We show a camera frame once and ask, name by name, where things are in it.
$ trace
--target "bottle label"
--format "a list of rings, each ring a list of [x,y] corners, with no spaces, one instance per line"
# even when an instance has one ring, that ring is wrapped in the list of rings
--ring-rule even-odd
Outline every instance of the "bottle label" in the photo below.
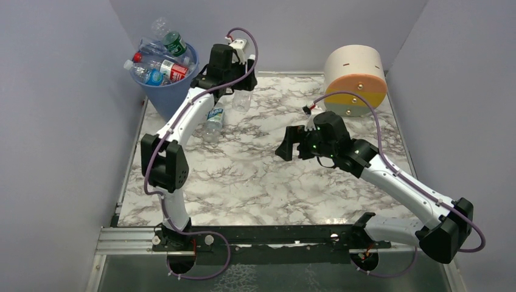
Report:
[[[208,114],[208,119],[213,122],[217,122],[222,124],[224,122],[224,109],[223,108],[214,108]]]
[[[150,78],[146,82],[147,85],[159,86],[163,82],[163,74],[156,69],[150,71]]]
[[[186,43],[184,43],[181,35],[178,35],[178,38],[175,41],[170,44],[166,44],[165,47],[167,47],[167,50],[169,50],[174,57],[179,57],[186,52]]]
[[[170,81],[177,82],[186,76],[188,68],[175,64],[169,60],[164,60],[163,63],[161,63],[159,71],[165,74]]]

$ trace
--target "green bottle label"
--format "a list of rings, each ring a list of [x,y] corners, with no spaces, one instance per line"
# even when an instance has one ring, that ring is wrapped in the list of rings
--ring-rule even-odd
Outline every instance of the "green bottle label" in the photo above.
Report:
[[[178,35],[178,38],[175,41],[171,42],[170,44],[166,44],[165,47],[167,50],[169,50],[170,53],[172,53],[174,57],[179,57],[186,52],[186,44],[181,38],[181,35]]]

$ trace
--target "screw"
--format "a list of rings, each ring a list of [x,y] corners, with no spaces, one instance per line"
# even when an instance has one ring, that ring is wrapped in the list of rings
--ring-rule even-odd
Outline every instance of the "screw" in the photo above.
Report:
[[[338,240],[339,240],[337,233],[333,233],[332,235],[330,235],[330,238],[332,239],[333,242],[338,242]]]
[[[161,243],[161,239],[159,239],[159,237],[157,235],[154,235],[154,237],[152,238],[152,244],[158,245],[160,243]]]
[[[211,235],[207,235],[204,238],[204,243],[207,244],[207,245],[211,245],[213,243],[213,241],[215,241],[215,239]]]

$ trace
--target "wire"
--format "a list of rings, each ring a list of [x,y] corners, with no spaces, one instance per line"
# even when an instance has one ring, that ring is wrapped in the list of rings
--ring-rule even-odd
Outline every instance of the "wire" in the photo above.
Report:
[[[252,71],[254,70],[254,68],[256,67],[256,63],[258,62],[258,46],[256,45],[256,40],[254,39],[253,35],[246,29],[243,29],[241,27],[235,27],[231,30],[229,30],[229,32],[226,34],[227,37],[230,37],[232,38],[232,36],[230,36],[230,34],[232,32],[234,32],[235,30],[239,30],[239,31],[242,31],[242,32],[245,32],[249,38],[253,41],[253,45],[254,45],[254,54],[255,54],[255,59],[254,59],[254,63],[253,65],[249,68],[249,70],[243,75],[241,76],[240,78],[236,79],[236,80],[233,80],[231,82],[228,82],[226,84],[222,84],[222,85],[219,85],[219,86],[215,86],[213,88],[210,88],[210,89],[207,89],[199,94],[197,94],[194,98],[192,98],[192,102],[191,103],[187,103],[186,106],[180,111],[177,119],[175,119],[173,122],[172,122],[172,125],[170,126],[169,130],[167,130],[165,132],[165,134],[163,135],[163,137],[161,138],[161,140],[159,141],[159,143],[157,144],[156,148],[154,149],[154,152],[152,153],[152,156],[150,158],[150,161],[148,163],[148,166],[147,166],[147,171],[145,172],[145,179],[144,179],[144,191],[147,195],[159,195],[159,199],[160,199],[160,202],[161,202],[161,210],[163,212],[163,216],[165,217],[165,219],[167,220],[167,222],[169,223],[169,225],[172,227],[172,229],[181,234],[181,235],[200,235],[200,234],[212,234],[212,235],[216,235],[217,237],[220,237],[224,243],[226,244],[226,247],[228,249],[228,258],[226,259],[226,262],[224,263],[224,266],[219,270],[217,271],[216,273],[213,273],[211,275],[208,275],[208,276],[202,276],[202,277],[192,277],[192,276],[181,276],[180,274],[176,274],[174,273],[170,267],[169,267],[169,261],[167,260],[167,268],[169,269],[169,275],[174,275],[176,277],[178,277],[179,279],[180,278],[183,278],[183,279],[189,279],[189,280],[206,280],[206,279],[211,279],[211,278],[214,278],[214,277],[217,277],[219,274],[221,274],[222,272],[224,272],[228,266],[229,266],[229,261],[231,259],[231,247],[229,245],[229,242],[228,240],[226,239],[226,237],[224,237],[224,235],[218,233],[218,232],[214,232],[214,231],[197,231],[197,232],[184,232],[182,230],[179,230],[175,225],[174,225],[174,222],[172,222],[172,220],[170,219],[170,216],[169,216],[169,213],[167,212],[167,209],[165,207],[165,195],[163,194],[163,192],[159,191],[159,190],[155,190],[155,191],[149,191],[148,189],[148,179],[149,179],[149,176],[150,176],[150,170],[152,169],[152,165],[154,164],[154,160],[156,160],[156,157],[158,156],[158,151],[159,149],[161,149],[161,147],[163,146],[163,144],[165,143],[165,141],[167,140],[168,136],[170,136],[170,134],[173,133],[174,131],[174,128],[177,126],[178,122],[181,120],[181,118],[186,114],[186,111],[192,106],[191,104],[193,104],[194,102],[196,102],[198,99],[200,99],[201,97],[205,96],[206,94],[209,94],[211,92],[214,92],[214,91],[217,91],[217,90],[220,90],[220,89],[224,89],[224,88],[227,88],[227,87],[230,87],[244,79],[247,78],[247,76],[250,75],[250,73],[252,73]]]
[[[195,240],[195,238],[192,239],[192,243],[193,243],[193,256],[197,259],[197,241]]]
[[[410,263],[410,265],[407,266],[406,269],[404,269],[403,271],[399,272],[399,273],[396,273],[396,274],[378,274],[378,273],[374,273],[374,272],[371,272],[371,271],[365,271],[363,269],[361,269],[355,262],[351,261],[353,263],[353,265],[355,265],[357,267],[357,270],[364,273],[364,274],[367,274],[368,276],[373,276],[373,277],[377,277],[377,278],[396,278],[396,277],[400,277],[400,276],[403,276],[404,274],[410,272],[416,265],[416,262],[417,262],[417,246],[414,247],[414,255],[412,257],[412,262]]]
[[[316,104],[316,103],[320,102],[321,100],[325,99],[326,97],[329,97],[329,96],[332,96],[335,94],[350,94],[350,95],[360,99],[368,106],[369,110],[371,110],[372,116],[374,118],[374,122],[376,123],[376,134],[377,134],[377,139],[378,139],[378,154],[380,155],[380,157],[381,157],[382,161],[385,163],[385,165],[390,170],[392,170],[394,173],[397,173],[399,170],[397,170],[396,168],[394,168],[394,166],[392,166],[392,164],[389,162],[389,160],[387,159],[387,157],[385,157],[385,154],[383,153],[382,131],[380,129],[380,121],[378,119],[378,115],[377,115],[376,111],[374,110],[374,108],[372,107],[372,105],[365,98],[363,98],[362,96],[360,96],[354,92],[351,92],[351,91],[335,91],[335,92],[331,92],[328,94],[324,94],[323,96],[317,98],[316,100],[313,101],[313,104]],[[459,252],[478,252],[478,251],[481,251],[482,249],[484,249],[484,247],[486,246],[486,237],[484,236],[484,233],[482,232],[482,230],[480,230],[480,228],[472,220],[469,220],[469,218],[467,218],[462,213],[460,213],[458,210],[455,210],[453,207],[449,206],[448,204],[440,202],[435,196],[431,195],[430,193],[428,193],[427,191],[425,191],[424,189],[419,187],[417,184],[413,183],[410,179],[408,179],[405,175],[403,175],[403,173],[398,173],[397,176],[399,178],[401,178],[409,186],[416,189],[423,196],[427,197],[428,199],[432,200],[435,203],[440,204],[441,206],[448,209],[450,212],[457,215],[460,219],[464,220],[467,224],[471,225],[471,227],[476,231],[476,233],[478,233],[478,236],[480,236],[480,245],[477,246],[476,248],[472,248],[472,249],[459,249]]]
[[[369,257],[369,251],[371,250],[371,248],[374,246],[374,243],[371,243],[369,245],[369,247],[366,249],[366,257]]]

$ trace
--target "bottle cap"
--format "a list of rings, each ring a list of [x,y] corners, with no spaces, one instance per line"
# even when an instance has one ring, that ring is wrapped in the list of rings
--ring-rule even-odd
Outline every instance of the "bottle cap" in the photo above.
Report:
[[[124,69],[130,70],[133,67],[133,62],[131,60],[125,61]]]
[[[142,54],[141,53],[136,53],[134,56],[133,56],[133,61],[135,63],[140,63],[142,61]]]

